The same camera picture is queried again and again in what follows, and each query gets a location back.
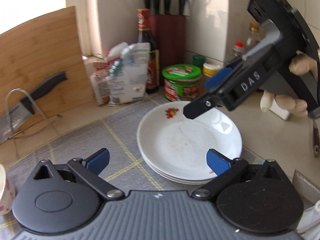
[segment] wooden cutting board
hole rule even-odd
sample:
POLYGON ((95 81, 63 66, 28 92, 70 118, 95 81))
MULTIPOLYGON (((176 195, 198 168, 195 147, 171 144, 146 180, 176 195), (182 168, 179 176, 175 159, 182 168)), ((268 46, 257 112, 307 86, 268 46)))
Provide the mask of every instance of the wooden cutting board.
MULTIPOLYGON (((47 117, 94 99, 82 61, 75 7, 42 15, 0 35, 0 115, 5 114, 5 97, 12 89, 30 92, 61 71, 68 72, 68 80, 36 101, 47 117)), ((9 105, 23 96, 11 94, 9 105)), ((36 113, 21 129, 42 120, 36 113)))

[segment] dark red knife block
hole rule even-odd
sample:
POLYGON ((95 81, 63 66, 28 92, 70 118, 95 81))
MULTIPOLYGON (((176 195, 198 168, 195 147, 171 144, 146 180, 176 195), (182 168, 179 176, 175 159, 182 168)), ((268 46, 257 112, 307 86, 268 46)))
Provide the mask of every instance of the dark red knife block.
POLYGON ((160 85, 163 86, 161 71, 167 66, 184 63, 186 17, 154 15, 150 17, 150 23, 159 48, 160 85))

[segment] plate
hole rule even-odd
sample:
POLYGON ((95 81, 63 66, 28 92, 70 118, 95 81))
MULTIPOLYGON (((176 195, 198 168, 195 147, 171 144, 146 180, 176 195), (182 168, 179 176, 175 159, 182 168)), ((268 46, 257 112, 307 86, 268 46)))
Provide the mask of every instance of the plate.
POLYGON ((186 180, 186 179, 177 179, 177 178, 174 178, 174 177, 171 177, 161 171, 159 171, 157 168, 155 168, 150 162, 148 162, 147 160, 144 160, 148 166, 156 173, 158 173, 160 176, 168 179, 168 180, 171 180, 171 181, 174 181, 174 182, 177 182, 177 183, 182 183, 182 184, 189 184, 189 185, 202 185, 202 184, 206 184, 208 183, 209 181, 211 181, 211 179, 207 179, 207 180, 186 180))
POLYGON ((137 142, 142 157, 158 171, 183 180, 213 179, 207 151, 216 149, 229 159, 240 157, 241 135, 232 120, 211 109, 194 120, 183 115, 188 101, 155 107, 140 121, 137 142))

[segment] hand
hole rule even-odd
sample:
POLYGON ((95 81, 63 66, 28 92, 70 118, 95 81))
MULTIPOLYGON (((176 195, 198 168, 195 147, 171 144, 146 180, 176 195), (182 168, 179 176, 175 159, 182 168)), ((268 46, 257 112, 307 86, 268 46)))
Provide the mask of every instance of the hand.
MULTIPOLYGON (((315 79, 318 80, 317 62, 305 54, 298 54, 295 56, 290 62, 289 70, 291 73, 298 76, 311 71, 315 79)), ((308 115, 307 102, 305 100, 294 99, 287 95, 275 95, 268 91, 264 91, 260 101, 260 108, 263 112, 270 109, 273 99, 280 108, 288 110, 291 114, 296 116, 308 115)))

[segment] ribbed gray surface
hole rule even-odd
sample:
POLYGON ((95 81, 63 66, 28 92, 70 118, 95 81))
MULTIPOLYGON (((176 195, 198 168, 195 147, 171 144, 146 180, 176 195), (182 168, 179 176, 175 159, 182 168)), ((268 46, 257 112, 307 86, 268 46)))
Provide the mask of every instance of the ribbed gray surface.
POLYGON ((297 234, 259 237, 235 232, 208 201, 186 191, 132 191, 128 198, 107 203, 99 216, 63 236, 21 232, 16 240, 301 240, 297 234))

